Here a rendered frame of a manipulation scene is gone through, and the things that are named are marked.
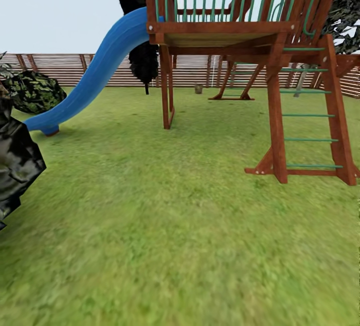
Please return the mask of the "wicker basket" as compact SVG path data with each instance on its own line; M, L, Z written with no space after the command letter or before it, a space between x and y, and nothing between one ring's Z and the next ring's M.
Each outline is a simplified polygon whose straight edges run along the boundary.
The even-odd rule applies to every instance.
M195 94L201 94L203 90L203 86L204 86L203 83L194 83Z

